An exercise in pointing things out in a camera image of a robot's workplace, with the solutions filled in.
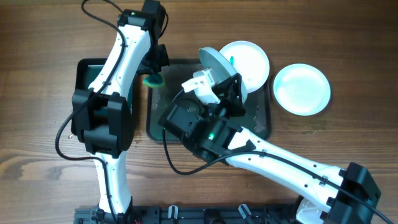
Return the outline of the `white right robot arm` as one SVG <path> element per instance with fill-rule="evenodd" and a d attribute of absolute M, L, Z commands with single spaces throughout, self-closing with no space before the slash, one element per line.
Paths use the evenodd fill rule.
<path fill-rule="evenodd" d="M 230 120 L 245 113 L 242 77 L 236 73 L 210 90 L 219 103 L 190 113 L 176 101 L 159 124 L 178 137 L 194 156 L 206 161 L 199 172 L 223 162 L 267 177 L 298 193 L 295 213 L 299 223 L 370 223 L 374 215 L 385 222 L 377 204 L 381 191 L 367 168 L 350 163 L 347 169 L 308 160 L 277 147 Z"/>

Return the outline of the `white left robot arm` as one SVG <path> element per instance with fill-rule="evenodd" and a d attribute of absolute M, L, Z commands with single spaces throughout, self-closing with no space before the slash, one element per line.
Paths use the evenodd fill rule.
<path fill-rule="evenodd" d="M 158 78 L 169 65 L 165 45 L 158 43 L 167 23 L 158 1 L 145 1 L 140 11 L 123 10 L 102 70 L 88 87 L 77 86 L 72 96 L 71 131 L 90 153 L 98 175 L 101 196 L 91 215 L 95 222 L 137 222 L 126 179 L 126 152 L 134 137 L 128 98 L 136 75 Z"/>

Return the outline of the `white plate with green smear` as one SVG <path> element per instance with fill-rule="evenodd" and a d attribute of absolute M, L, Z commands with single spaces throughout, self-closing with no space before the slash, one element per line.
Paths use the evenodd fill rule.
<path fill-rule="evenodd" d="M 299 116 L 321 112 L 331 99 L 331 86 L 326 76 L 304 63 L 291 64 L 280 70 L 274 78 L 273 92 L 283 109 Z"/>

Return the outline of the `white plate with green streak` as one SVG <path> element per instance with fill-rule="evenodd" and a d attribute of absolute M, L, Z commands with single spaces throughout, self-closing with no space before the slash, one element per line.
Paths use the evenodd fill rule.
<path fill-rule="evenodd" d="M 239 100 L 244 104 L 248 97 L 248 92 L 242 75 L 233 67 L 231 62 L 212 47 L 199 49 L 198 56 L 203 67 L 210 69 L 209 74 L 205 76 L 213 94 L 216 95 L 216 87 L 223 88 L 221 86 L 222 83 L 226 85 L 226 81 L 231 81 L 235 77 L 240 87 L 237 90 L 233 90 L 233 92 L 239 96 Z"/>

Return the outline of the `green yellow sponge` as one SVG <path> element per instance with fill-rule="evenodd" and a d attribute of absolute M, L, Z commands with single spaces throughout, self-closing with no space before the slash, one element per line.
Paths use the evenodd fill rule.
<path fill-rule="evenodd" d="M 143 79 L 142 84 L 149 88 L 160 88 L 165 85 L 164 77 L 161 74 L 148 75 Z"/>

